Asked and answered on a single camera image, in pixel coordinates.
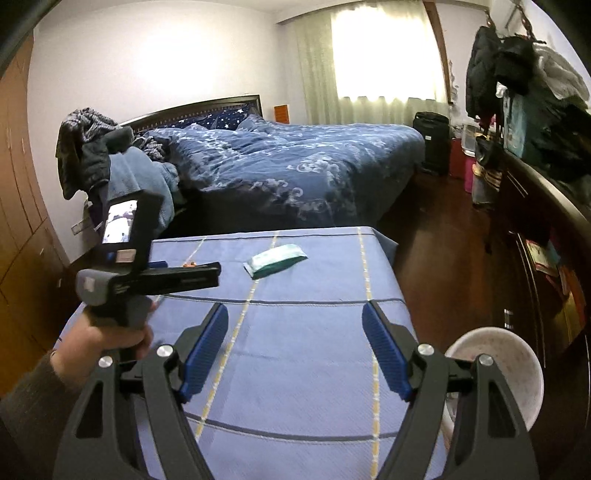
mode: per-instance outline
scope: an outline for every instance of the pile of clothes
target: pile of clothes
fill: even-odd
[[[468,114],[485,130],[496,116],[508,150],[591,206],[589,100],[581,75],[534,37],[500,40],[494,27],[478,31],[466,79]],[[477,176],[497,190],[500,167],[479,163]]]
[[[86,192],[97,228],[108,201],[150,190],[164,197],[159,235],[174,218],[174,204],[183,202],[177,169],[165,161],[163,145],[135,136],[131,127],[121,127],[92,108],[75,110],[61,123],[56,157],[64,198]]]

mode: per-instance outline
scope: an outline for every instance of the striped tablecloth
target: striped tablecloth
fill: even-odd
[[[308,259],[253,281],[242,264],[285,244]],[[186,405],[218,480],[374,478],[407,405],[387,389],[361,325],[367,300],[390,321],[410,316],[391,263],[396,244],[371,228],[237,233],[154,242],[153,261],[222,264],[220,286],[167,296],[150,319],[155,343],[174,343],[214,302],[230,327],[201,394]],[[82,311],[82,307],[70,319]],[[164,479],[137,400],[149,472]],[[426,478],[441,474],[441,437]]]

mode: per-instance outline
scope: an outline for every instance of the sheer curtain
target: sheer curtain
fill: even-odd
[[[449,114],[437,41],[421,1],[345,5],[295,20],[313,124],[411,125]]]

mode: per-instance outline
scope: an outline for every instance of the black jacket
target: black jacket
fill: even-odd
[[[78,190],[89,193],[107,183],[111,178],[109,155],[126,151],[133,141],[131,127],[113,130],[82,144],[60,130],[57,165],[64,198],[70,200]]]
[[[466,111],[468,116],[490,120],[501,113],[501,101],[496,97],[495,67],[501,41],[496,31],[480,27],[472,47],[466,73]]]

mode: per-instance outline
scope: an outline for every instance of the coat hanger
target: coat hanger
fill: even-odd
[[[537,42],[537,39],[534,35],[534,27],[531,26],[530,19],[527,18],[527,15],[525,14],[525,10],[523,9],[523,5],[521,5],[521,2],[516,4],[515,8],[519,10],[519,13],[521,14],[521,23],[523,23],[523,27],[527,32],[527,38],[533,42]]]
[[[496,25],[491,17],[491,11],[486,9],[486,25],[496,31]]]

